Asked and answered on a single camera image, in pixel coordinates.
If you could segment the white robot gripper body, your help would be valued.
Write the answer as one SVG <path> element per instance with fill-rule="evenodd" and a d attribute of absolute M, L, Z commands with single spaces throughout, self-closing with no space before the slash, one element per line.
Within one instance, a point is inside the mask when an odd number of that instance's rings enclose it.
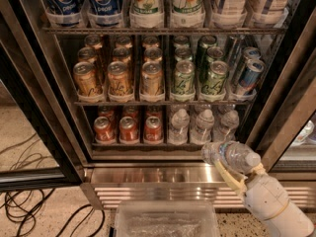
<path fill-rule="evenodd" d="M 276 178 L 258 175 L 247 184 L 244 205 L 258 219 L 271 220 L 289 206 L 289 197 Z"/>

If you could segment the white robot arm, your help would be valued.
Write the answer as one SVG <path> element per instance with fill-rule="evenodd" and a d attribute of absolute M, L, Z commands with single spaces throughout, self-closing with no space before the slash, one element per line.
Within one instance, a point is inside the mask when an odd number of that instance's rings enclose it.
<path fill-rule="evenodd" d="M 313 222 L 262 164 L 249 177 L 229 171 L 219 160 L 214 166 L 243 205 L 269 229 L 271 237 L 315 237 Z"/>

